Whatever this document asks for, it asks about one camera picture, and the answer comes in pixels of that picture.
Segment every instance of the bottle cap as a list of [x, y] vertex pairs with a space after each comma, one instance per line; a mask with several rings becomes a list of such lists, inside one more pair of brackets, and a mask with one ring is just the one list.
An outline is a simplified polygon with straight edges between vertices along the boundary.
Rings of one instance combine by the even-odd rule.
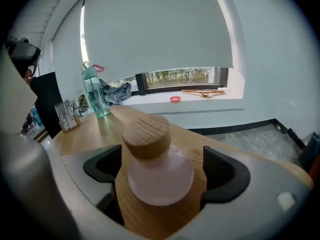
[[180, 96], [172, 96], [172, 97], [170, 97], [170, 101], [172, 103], [178, 103], [181, 101], [181, 98], [180, 98]]
[[87, 61], [82, 63], [82, 80], [98, 77], [97, 70], [93, 65], [89, 65]]
[[122, 138], [135, 158], [141, 160], [157, 158], [170, 148], [169, 122], [159, 115], [138, 117], [124, 129]]

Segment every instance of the black baseboard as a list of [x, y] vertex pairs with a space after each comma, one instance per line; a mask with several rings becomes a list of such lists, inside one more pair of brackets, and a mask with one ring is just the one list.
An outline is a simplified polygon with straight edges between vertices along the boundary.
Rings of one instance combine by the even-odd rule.
[[281, 122], [279, 122], [276, 118], [259, 121], [259, 122], [251, 122], [246, 124], [240, 124], [240, 125], [233, 125], [233, 126], [224, 126], [224, 127], [213, 127], [213, 128], [196, 128], [196, 129], [189, 129], [192, 132], [195, 132], [197, 134], [201, 135], [216, 135], [216, 134], [229, 134], [229, 133], [235, 133], [245, 130], [250, 130], [262, 126], [267, 125], [274, 125], [274, 127], [281, 132], [282, 134], [288, 134], [290, 138], [298, 145], [298, 147], [303, 150], [306, 145], [303, 143], [303, 141], [295, 134], [295, 132], [291, 128], [286, 128]]
[[288, 131], [286, 132], [286, 134], [288, 134], [290, 136], [290, 138], [295, 142], [295, 144], [297, 144], [297, 146], [301, 149], [304, 150], [304, 148], [306, 147], [306, 145], [304, 144], [304, 142], [296, 135], [296, 133], [290, 128], [288, 129]]
[[245, 131], [249, 129], [254, 129], [262, 126], [270, 125], [270, 120], [259, 121], [259, 122], [251, 122], [246, 124], [240, 125], [233, 125], [233, 126], [224, 126], [224, 127], [214, 127], [214, 128], [196, 128], [196, 129], [189, 129], [192, 132], [201, 135], [216, 135], [216, 134], [229, 134], [235, 133], [240, 131]]

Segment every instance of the wooden lid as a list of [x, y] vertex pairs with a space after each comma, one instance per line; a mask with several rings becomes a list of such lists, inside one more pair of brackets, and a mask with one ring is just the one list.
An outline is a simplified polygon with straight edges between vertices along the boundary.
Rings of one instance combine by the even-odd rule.
[[171, 144], [169, 122], [163, 116], [145, 115], [131, 121], [122, 138], [137, 159], [154, 159], [168, 151]]

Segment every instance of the blue bottle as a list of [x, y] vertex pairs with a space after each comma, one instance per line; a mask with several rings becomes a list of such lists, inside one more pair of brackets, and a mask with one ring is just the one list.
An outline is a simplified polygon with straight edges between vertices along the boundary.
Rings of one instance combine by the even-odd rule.
[[39, 114], [38, 114], [38, 111], [37, 111], [35, 105], [33, 105], [33, 107], [31, 108], [31, 112], [32, 112], [32, 115], [33, 115], [33, 117], [34, 117], [35, 122], [37, 123], [37, 125], [38, 125], [38, 126], [41, 126], [41, 125], [42, 125], [42, 121], [41, 121], [41, 119], [40, 119], [40, 116], [39, 116]]
[[83, 85], [97, 118], [102, 118], [109, 114], [109, 107], [98, 77], [98, 72], [103, 70], [104, 67], [95, 64], [89, 65], [87, 61], [82, 64]]

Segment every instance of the wooden table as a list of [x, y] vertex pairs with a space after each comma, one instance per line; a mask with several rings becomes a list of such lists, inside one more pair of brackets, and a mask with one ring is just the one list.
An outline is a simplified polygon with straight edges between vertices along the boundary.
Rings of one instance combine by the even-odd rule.
[[[115, 186], [125, 227], [149, 239], [165, 239], [185, 226], [200, 210], [201, 194], [206, 191], [207, 185], [206, 175], [202, 169], [203, 146], [238, 150], [222, 142], [170, 124], [172, 144], [183, 149], [193, 162], [194, 181], [189, 193], [178, 203], [165, 207], [151, 206], [139, 201], [129, 188], [127, 167], [132, 156], [122, 139], [124, 127], [143, 113], [128, 106], [113, 106], [110, 111], [111, 113], [105, 118], [97, 119], [94, 114], [88, 115], [83, 118], [80, 127], [68, 133], [60, 131], [53, 139], [51, 149], [66, 156], [121, 144], [122, 167], [115, 180]], [[255, 153], [242, 153], [268, 159]], [[300, 167], [292, 163], [279, 161], [275, 161], [275, 163], [281, 164], [310, 188], [313, 187], [312, 180]]]

